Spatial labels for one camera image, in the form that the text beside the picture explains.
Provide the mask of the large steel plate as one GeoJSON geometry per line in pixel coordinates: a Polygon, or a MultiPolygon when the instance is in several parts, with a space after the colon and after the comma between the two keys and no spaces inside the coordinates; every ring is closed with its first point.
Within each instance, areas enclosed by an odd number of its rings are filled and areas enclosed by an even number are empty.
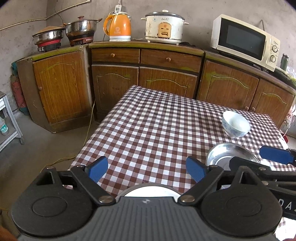
{"type": "Polygon", "coordinates": [[[240,157],[249,161],[260,163],[250,151],[233,143],[220,143],[210,149],[206,157],[206,165],[216,165],[224,170],[230,170],[229,162],[233,157],[240,157]]]}

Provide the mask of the white shallow bowl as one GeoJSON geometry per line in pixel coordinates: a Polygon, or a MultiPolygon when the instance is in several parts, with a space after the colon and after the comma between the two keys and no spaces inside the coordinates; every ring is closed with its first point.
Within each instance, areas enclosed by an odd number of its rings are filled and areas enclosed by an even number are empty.
{"type": "Polygon", "coordinates": [[[121,197],[173,197],[175,202],[177,202],[181,195],[182,193],[167,185],[158,183],[143,183],[129,187],[128,189],[120,192],[118,196],[116,196],[116,201],[118,202],[121,197]]]}

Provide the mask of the red plastic bag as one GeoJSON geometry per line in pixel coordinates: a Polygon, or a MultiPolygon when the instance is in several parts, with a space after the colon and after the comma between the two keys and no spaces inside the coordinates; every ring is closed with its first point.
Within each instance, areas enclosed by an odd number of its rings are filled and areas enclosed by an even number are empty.
{"type": "Polygon", "coordinates": [[[286,134],[283,133],[282,136],[283,136],[285,142],[288,143],[288,137],[286,136],[286,134]]]}

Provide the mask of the pink plastic bags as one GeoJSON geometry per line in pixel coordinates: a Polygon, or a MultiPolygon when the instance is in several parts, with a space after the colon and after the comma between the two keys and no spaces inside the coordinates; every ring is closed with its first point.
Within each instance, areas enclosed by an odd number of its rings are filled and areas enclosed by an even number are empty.
{"type": "Polygon", "coordinates": [[[294,109],[290,109],[286,118],[285,118],[285,121],[283,122],[285,128],[285,132],[284,132],[284,135],[287,134],[288,130],[290,129],[290,127],[292,126],[292,123],[295,121],[295,108],[294,109]]]}

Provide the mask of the blue-white porcelain bowl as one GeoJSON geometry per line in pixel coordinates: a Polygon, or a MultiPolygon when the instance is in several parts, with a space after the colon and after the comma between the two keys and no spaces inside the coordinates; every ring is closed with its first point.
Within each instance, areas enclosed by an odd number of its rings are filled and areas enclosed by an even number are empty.
{"type": "Polygon", "coordinates": [[[231,138],[243,137],[251,130],[251,125],[245,117],[229,110],[222,114],[222,126],[231,138]]]}

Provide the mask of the corner wooden cabinet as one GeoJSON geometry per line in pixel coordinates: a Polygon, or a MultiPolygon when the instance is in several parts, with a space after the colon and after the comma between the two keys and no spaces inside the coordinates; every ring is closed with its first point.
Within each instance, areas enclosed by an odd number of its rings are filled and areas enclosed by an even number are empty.
{"type": "Polygon", "coordinates": [[[88,45],[61,48],[16,62],[33,122],[52,133],[87,126],[93,90],[88,45]]]}

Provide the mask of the green thermos bottle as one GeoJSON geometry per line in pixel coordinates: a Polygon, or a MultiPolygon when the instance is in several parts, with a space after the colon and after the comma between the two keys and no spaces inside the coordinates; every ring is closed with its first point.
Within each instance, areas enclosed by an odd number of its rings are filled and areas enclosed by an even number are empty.
{"type": "Polygon", "coordinates": [[[288,56],[287,56],[287,54],[283,53],[281,61],[280,61],[280,68],[283,71],[286,71],[287,70],[287,65],[288,65],[288,56]]]}

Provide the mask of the wooden kitchen cabinet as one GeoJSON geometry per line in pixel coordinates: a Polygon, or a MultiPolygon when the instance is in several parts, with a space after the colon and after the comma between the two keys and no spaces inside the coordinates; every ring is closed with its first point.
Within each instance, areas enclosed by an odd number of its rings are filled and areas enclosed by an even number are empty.
{"type": "Polygon", "coordinates": [[[277,127],[295,99],[295,89],[271,74],[195,47],[95,42],[89,48],[98,120],[133,85],[267,114],[277,127]]]}

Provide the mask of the white metal rack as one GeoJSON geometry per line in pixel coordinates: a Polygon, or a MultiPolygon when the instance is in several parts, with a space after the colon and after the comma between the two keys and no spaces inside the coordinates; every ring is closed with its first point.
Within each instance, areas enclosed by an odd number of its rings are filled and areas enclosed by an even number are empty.
{"type": "Polygon", "coordinates": [[[13,114],[7,95],[2,91],[1,91],[1,112],[3,113],[4,117],[2,117],[1,115],[0,151],[2,151],[15,138],[19,138],[20,144],[23,145],[25,143],[23,138],[23,133],[13,114]]]}

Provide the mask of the red gas cylinder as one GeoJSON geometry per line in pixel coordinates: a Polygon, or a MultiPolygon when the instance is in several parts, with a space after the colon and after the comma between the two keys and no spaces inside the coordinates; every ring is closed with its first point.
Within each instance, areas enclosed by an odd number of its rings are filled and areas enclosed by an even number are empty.
{"type": "Polygon", "coordinates": [[[18,74],[18,69],[17,69],[17,65],[15,62],[13,62],[11,64],[11,70],[12,70],[11,89],[13,91],[18,109],[24,115],[30,115],[24,95],[23,95],[23,91],[22,91],[22,87],[21,87],[21,83],[20,83],[20,79],[19,79],[19,74],[18,74]]]}

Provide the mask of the cream microwave oven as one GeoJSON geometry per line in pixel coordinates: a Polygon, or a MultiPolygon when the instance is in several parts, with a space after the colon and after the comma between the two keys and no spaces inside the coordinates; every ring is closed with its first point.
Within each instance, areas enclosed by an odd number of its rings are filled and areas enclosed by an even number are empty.
{"type": "Polygon", "coordinates": [[[213,21],[210,46],[271,72],[276,69],[280,52],[279,39],[258,27],[224,14],[213,21]]]}

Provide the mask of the steel pot with lid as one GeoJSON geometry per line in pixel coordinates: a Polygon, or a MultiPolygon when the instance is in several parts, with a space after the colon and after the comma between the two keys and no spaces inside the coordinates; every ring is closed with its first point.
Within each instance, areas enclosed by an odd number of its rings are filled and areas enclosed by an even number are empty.
{"type": "Polygon", "coordinates": [[[63,23],[70,46],[92,43],[97,29],[97,23],[101,21],[102,18],[93,20],[79,16],[76,21],[67,24],[63,23]]]}

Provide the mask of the orange electric kettle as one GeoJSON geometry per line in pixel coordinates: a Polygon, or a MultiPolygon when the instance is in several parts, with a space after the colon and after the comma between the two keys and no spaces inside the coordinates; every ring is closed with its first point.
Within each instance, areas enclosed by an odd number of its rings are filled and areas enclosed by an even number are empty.
{"type": "Polygon", "coordinates": [[[131,41],[132,28],[128,13],[119,12],[109,15],[103,23],[103,31],[110,42],[131,41]]]}

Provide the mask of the white rice cooker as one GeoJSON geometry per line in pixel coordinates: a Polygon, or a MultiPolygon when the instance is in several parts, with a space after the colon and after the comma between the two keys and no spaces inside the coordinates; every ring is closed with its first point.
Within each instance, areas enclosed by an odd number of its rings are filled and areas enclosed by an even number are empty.
{"type": "Polygon", "coordinates": [[[145,21],[145,39],[148,42],[175,45],[182,42],[183,26],[189,25],[182,16],[166,9],[148,13],[141,20],[145,21]]]}

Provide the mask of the white power strip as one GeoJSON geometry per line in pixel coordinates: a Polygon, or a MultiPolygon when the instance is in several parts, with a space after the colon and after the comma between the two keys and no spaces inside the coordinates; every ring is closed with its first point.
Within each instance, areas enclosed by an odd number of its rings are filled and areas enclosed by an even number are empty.
{"type": "Polygon", "coordinates": [[[122,9],[122,5],[121,4],[117,4],[115,6],[114,13],[116,14],[116,13],[121,12],[121,9],[122,9]]]}

